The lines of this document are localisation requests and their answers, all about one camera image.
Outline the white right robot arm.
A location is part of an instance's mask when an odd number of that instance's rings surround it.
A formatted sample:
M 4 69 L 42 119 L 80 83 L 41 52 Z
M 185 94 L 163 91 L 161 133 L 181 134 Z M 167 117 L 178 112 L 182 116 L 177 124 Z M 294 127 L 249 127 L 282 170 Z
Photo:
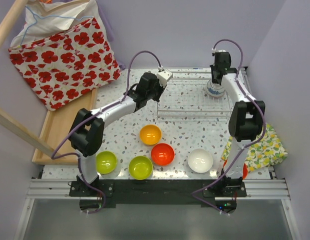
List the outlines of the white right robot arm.
M 242 183 L 244 164 L 249 146 L 262 132 L 265 103 L 257 101 L 239 81 L 239 71 L 231 67 L 230 53 L 213 49 L 212 55 L 211 80 L 225 89 L 233 102 L 233 110 L 228 123 L 232 136 L 229 155 L 218 181 L 208 191 L 214 197 L 232 197 L 245 190 Z

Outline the white wire dish rack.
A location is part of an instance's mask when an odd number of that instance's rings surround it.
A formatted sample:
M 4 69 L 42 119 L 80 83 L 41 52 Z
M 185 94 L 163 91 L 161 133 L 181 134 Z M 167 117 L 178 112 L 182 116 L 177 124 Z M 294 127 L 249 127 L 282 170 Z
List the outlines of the white wire dish rack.
M 232 112 L 228 94 L 212 97 L 205 90 L 211 80 L 209 68 L 181 68 L 171 72 L 173 78 L 157 103 L 159 119 L 228 121 Z

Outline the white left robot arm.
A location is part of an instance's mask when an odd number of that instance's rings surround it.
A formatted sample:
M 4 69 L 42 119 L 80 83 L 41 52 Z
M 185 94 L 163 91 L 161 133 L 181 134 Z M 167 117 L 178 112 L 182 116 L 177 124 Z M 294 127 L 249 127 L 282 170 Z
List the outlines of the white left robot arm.
M 145 72 L 137 84 L 118 100 L 98 109 L 78 111 L 69 141 L 78 155 L 78 178 L 82 181 L 81 191 L 93 196 L 98 191 L 98 179 L 94 157 L 101 147 L 104 129 L 111 123 L 143 108 L 149 100 L 159 102 L 172 73 L 163 70 L 156 74 Z

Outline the blue white ceramic bowl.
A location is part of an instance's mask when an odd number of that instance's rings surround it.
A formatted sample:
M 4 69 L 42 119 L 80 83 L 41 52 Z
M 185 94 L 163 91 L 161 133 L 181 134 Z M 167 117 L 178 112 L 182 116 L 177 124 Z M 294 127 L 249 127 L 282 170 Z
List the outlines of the blue white ceramic bowl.
M 216 98 L 222 97 L 226 93 L 225 89 L 221 85 L 213 83 L 211 79 L 207 82 L 204 89 L 208 95 Z

